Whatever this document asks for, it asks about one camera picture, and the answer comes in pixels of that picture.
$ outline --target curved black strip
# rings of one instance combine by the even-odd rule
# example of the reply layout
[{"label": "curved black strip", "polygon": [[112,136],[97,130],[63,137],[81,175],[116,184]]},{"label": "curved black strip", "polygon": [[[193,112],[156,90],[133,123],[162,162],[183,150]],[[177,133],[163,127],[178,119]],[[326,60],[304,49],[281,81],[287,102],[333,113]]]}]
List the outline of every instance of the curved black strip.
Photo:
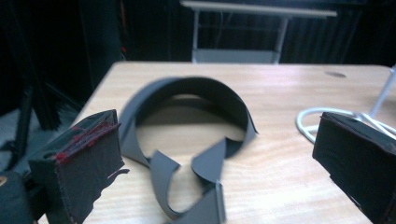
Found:
[{"label": "curved black strip", "polygon": [[[168,77],[147,85],[125,106],[120,116],[120,144],[123,156],[149,167],[135,136],[136,122],[148,115],[157,104],[180,94],[192,94],[218,105],[228,112],[235,123],[246,130],[244,143],[255,135],[251,117],[242,99],[228,86],[207,77]],[[227,149],[226,158],[231,157],[239,148]]]},{"label": "curved black strip", "polygon": [[180,165],[156,151],[151,158],[151,184],[154,187],[155,197],[161,209],[172,219],[182,216],[182,213],[174,211],[168,203],[168,191],[173,173]]},{"label": "curved black strip", "polygon": [[[191,169],[201,180],[204,195],[190,212],[186,213],[174,211],[168,203],[171,177],[179,165],[159,151],[154,154],[152,159],[145,157],[135,135],[136,124],[146,117],[153,108],[157,107],[159,103],[180,94],[196,95],[217,105],[246,131],[243,141],[221,139],[193,159]],[[151,183],[157,201],[166,215],[172,219],[178,218],[177,223],[197,223],[195,218],[198,218],[199,214],[206,216],[207,211],[217,211],[215,212],[217,217],[211,216],[209,219],[215,223],[218,223],[219,220],[220,222],[225,220],[222,192],[219,188],[223,160],[234,155],[242,146],[252,140],[256,133],[247,107],[232,89],[215,79],[207,77],[160,79],[148,84],[146,88],[130,100],[120,116],[120,123],[122,124],[120,126],[122,155],[138,161],[150,169]]]}]

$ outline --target white cord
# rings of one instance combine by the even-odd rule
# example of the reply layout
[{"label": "white cord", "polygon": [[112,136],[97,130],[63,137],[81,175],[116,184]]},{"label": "white cord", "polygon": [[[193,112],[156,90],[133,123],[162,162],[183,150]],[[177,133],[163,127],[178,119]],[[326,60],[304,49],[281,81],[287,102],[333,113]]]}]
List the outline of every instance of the white cord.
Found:
[{"label": "white cord", "polygon": [[354,113],[351,111],[347,110],[342,110],[342,109],[336,109],[336,108],[330,108],[330,107],[313,107],[309,108],[306,110],[301,111],[296,118],[296,125],[297,129],[302,133],[311,143],[315,143],[316,137],[312,133],[317,133],[318,132],[318,125],[312,125],[312,126],[304,126],[303,125],[303,119],[312,114],[317,114],[317,113],[323,113],[323,112],[332,112],[335,114],[340,114],[344,115],[353,119],[356,119],[358,121],[362,122],[367,122],[370,125],[372,125],[374,128],[379,130],[381,133],[384,133],[388,135],[389,137],[393,138],[396,140],[396,130],[391,128],[390,126],[372,119],[369,115],[364,114],[364,113]]},{"label": "white cord", "polygon": [[376,119],[374,119],[374,116],[376,112],[379,110],[379,107],[382,105],[383,101],[388,95],[388,92],[390,90],[390,87],[392,86],[393,82],[396,81],[396,64],[390,68],[390,76],[388,78],[388,81],[385,83],[385,86],[383,87],[381,93],[378,96],[378,99],[375,102],[375,105],[373,106],[370,115],[367,115],[365,113],[354,113],[351,111],[347,110],[342,110],[342,109],[335,109],[335,108],[329,108],[329,107],[313,107],[309,108],[306,110],[301,111],[296,118],[296,125],[297,129],[302,133],[311,143],[315,143],[315,137],[312,135],[312,133],[317,133],[318,132],[318,125],[313,125],[313,126],[307,126],[305,127],[303,125],[303,119],[304,117],[311,115],[311,114],[317,114],[317,113],[323,113],[323,112],[332,112],[340,115],[344,115],[353,119],[356,119],[358,121],[366,122],[369,123],[371,126],[379,130],[381,133],[384,133],[388,135],[389,137],[393,138],[396,140],[396,130]]}]

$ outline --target desk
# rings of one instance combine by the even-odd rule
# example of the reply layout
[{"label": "desk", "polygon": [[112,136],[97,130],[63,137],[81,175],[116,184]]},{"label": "desk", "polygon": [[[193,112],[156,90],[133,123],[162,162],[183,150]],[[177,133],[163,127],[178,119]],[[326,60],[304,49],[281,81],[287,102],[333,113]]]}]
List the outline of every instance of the desk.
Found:
[{"label": "desk", "polygon": [[[300,135],[294,120],[301,110],[320,105],[368,112],[389,76],[387,67],[116,63],[76,121],[112,108],[120,114],[132,95],[157,78],[193,75],[213,77],[235,90],[260,133],[224,162],[227,223],[370,223],[312,159],[313,145]],[[187,115],[195,117],[193,122]],[[376,118],[395,127],[395,115],[393,88]],[[170,105],[149,118],[137,134],[146,155],[158,148],[182,165],[170,191],[170,203],[177,210],[200,197],[191,156],[224,134],[242,135],[205,111]],[[103,191],[85,223],[164,223],[168,219],[155,200],[149,170],[124,161],[131,172]]]}]

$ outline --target black object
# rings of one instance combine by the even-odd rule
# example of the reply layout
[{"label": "black object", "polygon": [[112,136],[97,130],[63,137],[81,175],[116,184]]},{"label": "black object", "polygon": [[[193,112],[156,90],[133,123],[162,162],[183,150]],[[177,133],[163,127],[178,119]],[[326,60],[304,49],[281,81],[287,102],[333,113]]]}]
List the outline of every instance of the black object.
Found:
[{"label": "black object", "polygon": [[396,222],[396,140],[355,119],[323,113],[313,157],[371,221]]},{"label": "black object", "polygon": [[14,172],[0,173],[0,220],[5,223],[33,223],[22,177]]},{"label": "black object", "polygon": [[[200,180],[202,199],[190,211],[179,213],[168,204],[167,194],[173,172],[179,167],[160,151],[147,158],[137,142],[136,124],[141,122],[157,105],[173,96],[188,94],[215,104],[236,125],[246,131],[242,141],[221,139],[200,155],[193,158],[191,169]],[[229,87],[207,77],[168,77],[147,85],[125,106],[120,116],[120,144],[122,155],[147,166],[151,184],[160,207],[173,223],[222,223],[225,208],[220,180],[224,158],[233,156],[255,136],[255,128],[242,99]]]},{"label": "black object", "polygon": [[[13,194],[0,194],[1,212],[31,214],[34,220],[45,213],[50,223],[82,223],[102,190],[127,172],[120,170],[119,126],[115,110],[89,116],[29,159],[20,174],[23,185],[18,174],[0,173],[7,178],[0,190],[14,188]],[[20,200],[13,202],[15,195]],[[32,223],[17,218],[1,220]]]}]

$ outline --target table surface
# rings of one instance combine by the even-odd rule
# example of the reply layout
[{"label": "table surface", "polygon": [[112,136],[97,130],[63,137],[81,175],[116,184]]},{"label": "table surface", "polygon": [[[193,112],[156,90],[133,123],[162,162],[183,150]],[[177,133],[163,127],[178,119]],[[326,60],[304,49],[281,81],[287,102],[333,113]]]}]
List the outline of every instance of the table surface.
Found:
[{"label": "table surface", "polygon": [[[312,159],[313,145],[296,129],[298,112],[331,106],[369,112],[389,76],[383,66],[257,65],[192,63],[116,63],[78,120],[117,109],[146,84],[160,77],[213,77],[245,101],[260,134],[224,162],[227,223],[370,223]],[[396,88],[376,118],[396,126]],[[318,122],[319,115],[312,122]],[[207,110],[165,105],[137,131],[146,155],[155,149],[182,165],[169,192],[170,204],[183,211],[200,198],[190,169],[191,157],[222,136],[243,132]],[[103,191],[85,223],[164,223],[149,170],[124,158],[128,175]]]}]

